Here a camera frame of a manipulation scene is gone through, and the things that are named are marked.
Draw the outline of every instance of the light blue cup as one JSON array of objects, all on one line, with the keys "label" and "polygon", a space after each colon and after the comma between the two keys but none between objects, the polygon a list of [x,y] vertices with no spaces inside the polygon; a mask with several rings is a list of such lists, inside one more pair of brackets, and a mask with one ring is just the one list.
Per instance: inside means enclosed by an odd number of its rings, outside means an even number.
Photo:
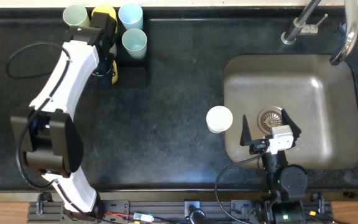
[{"label": "light blue cup", "polygon": [[143,29],[143,10],[138,4],[123,5],[118,11],[118,17],[127,30]]},{"label": "light blue cup", "polygon": [[122,35],[122,44],[132,58],[141,59],[146,56],[147,36],[140,29],[125,31]]}]

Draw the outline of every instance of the yellow object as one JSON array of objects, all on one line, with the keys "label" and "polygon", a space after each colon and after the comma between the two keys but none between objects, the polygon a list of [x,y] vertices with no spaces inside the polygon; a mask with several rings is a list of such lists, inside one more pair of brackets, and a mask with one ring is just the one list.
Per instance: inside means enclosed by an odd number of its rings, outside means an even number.
[{"label": "yellow object", "polygon": [[114,8],[112,6],[109,6],[109,5],[98,6],[93,9],[92,16],[93,16],[94,12],[108,13],[110,15],[110,17],[112,17],[117,22],[116,10],[114,10]]},{"label": "yellow object", "polygon": [[112,68],[114,69],[116,75],[112,77],[111,84],[114,84],[118,80],[118,70],[116,61],[112,61]]}]

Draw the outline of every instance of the white wall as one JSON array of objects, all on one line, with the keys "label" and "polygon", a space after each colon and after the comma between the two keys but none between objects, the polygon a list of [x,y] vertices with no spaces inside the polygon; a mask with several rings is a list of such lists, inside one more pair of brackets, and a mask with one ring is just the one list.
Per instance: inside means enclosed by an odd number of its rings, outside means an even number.
[{"label": "white wall", "polygon": [[[310,0],[0,0],[0,7],[67,7],[82,4],[121,6],[136,2],[141,6],[305,6]],[[320,6],[342,6],[343,0],[322,0]]]}]

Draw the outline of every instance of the faucet base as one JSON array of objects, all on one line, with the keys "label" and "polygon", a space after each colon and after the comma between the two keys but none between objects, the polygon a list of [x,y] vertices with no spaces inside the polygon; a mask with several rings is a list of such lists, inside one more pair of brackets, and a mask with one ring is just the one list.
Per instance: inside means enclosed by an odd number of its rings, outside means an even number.
[{"label": "faucet base", "polygon": [[294,44],[295,41],[296,41],[296,38],[295,38],[293,41],[286,40],[286,39],[285,39],[285,33],[286,33],[286,32],[284,32],[284,33],[281,35],[281,41],[282,41],[284,44],[287,44],[287,45],[292,45],[292,44]]}]

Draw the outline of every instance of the sink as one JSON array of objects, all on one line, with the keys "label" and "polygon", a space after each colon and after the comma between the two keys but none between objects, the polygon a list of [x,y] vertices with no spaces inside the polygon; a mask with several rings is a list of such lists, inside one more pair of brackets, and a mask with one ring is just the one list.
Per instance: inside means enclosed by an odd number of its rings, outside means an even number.
[{"label": "sink", "polygon": [[[241,55],[224,69],[224,105],[233,113],[225,147],[234,162],[253,157],[240,146],[242,116],[253,139],[281,125],[281,109],[300,127],[290,164],[346,169],[358,163],[358,104],[352,70],[330,55]],[[246,167],[257,167],[253,161]]]}]

